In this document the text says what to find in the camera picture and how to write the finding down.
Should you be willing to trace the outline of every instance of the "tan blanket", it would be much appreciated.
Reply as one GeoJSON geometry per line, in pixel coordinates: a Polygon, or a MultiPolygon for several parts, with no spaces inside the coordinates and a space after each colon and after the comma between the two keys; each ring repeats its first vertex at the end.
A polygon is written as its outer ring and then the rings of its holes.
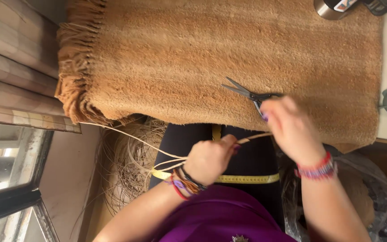
{"type": "Polygon", "coordinates": [[[220,86],[229,76],[293,96],[340,151],[376,137],[381,20],[363,6],[328,21],[313,0],[74,0],[58,37],[57,97],[73,122],[143,113],[267,130],[220,86]]]}

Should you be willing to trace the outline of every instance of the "person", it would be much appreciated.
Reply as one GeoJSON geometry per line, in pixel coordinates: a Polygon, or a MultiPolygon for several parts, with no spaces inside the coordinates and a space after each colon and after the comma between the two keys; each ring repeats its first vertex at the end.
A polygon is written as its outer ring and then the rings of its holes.
{"type": "MultiPolygon", "coordinates": [[[[307,115],[289,96],[262,102],[261,112],[276,143],[298,165],[311,241],[371,241],[332,169],[334,166],[328,167],[332,173],[314,173],[325,169],[331,159],[307,115]]],[[[261,132],[231,126],[222,126],[221,132],[221,140],[212,141],[209,124],[169,124],[160,149],[187,156],[183,169],[176,169],[164,182],[152,176],[150,189],[124,207],[94,242],[294,242],[284,233],[279,182],[215,183],[222,174],[278,173],[271,138],[253,139],[240,146],[238,139],[261,132]]],[[[159,153],[155,164],[171,159],[174,158],[159,153]]]]}

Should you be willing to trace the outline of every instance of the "woman's left hand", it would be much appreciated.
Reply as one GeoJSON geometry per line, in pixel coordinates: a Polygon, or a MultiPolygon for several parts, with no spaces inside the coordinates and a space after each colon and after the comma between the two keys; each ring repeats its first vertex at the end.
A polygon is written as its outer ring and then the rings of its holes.
{"type": "Polygon", "coordinates": [[[234,135],[226,135],[220,141],[196,143],[184,166],[185,171],[198,183],[211,185],[228,167],[229,160],[240,145],[234,135]]]}

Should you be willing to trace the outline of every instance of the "plastic bag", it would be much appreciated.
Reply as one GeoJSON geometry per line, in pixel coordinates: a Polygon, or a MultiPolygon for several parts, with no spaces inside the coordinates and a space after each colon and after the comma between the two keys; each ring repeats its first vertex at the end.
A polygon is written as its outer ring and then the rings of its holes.
{"type": "MultiPolygon", "coordinates": [[[[352,169],[361,174],[368,188],[368,196],[374,203],[374,221],[367,228],[373,242],[387,242],[387,178],[380,168],[359,153],[352,152],[333,157],[339,169],[352,169]]],[[[287,157],[280,160],[282,177],[282,203],[285,216],[286,234],[298,242],[309,242],[309,236],[303,224],[301,201],[301,180],[295,177],[294,162],[287,157]]]]}

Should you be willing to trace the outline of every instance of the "plaid curtain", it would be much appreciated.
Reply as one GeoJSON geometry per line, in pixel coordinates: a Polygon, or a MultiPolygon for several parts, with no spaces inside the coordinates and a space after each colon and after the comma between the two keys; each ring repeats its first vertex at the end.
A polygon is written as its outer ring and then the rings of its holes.
{"type": "Polygon", "coordinates": [[[0,0],[0,123],[80,133],[53,97],[56,24],[21,0],[0,0]]]}

